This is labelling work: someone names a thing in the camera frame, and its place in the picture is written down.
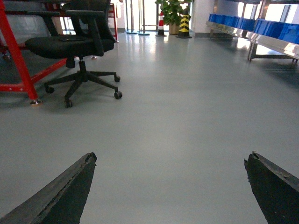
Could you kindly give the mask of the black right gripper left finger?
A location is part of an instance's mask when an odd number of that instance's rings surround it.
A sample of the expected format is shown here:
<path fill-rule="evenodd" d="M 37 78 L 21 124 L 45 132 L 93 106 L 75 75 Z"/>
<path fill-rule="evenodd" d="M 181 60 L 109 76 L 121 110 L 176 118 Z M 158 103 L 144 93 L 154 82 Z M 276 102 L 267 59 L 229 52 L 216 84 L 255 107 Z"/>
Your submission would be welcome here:
<path fill-rule="evenodd" d="M 79 224 L 97 157 L 87 153 L 28 200 L 0 219 L 2 224 Z"/>

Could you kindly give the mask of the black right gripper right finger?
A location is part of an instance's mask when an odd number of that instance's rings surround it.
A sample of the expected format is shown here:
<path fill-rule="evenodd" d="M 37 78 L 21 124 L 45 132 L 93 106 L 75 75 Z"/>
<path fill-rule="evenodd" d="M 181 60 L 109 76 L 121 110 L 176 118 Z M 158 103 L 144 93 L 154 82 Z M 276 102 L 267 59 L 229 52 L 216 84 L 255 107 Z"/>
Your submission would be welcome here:
<path fill-rule="evenodd" d="M 253 195 L 269 224 L 299 222 L 299 179 L 252 152 L 244 161 Z"/>

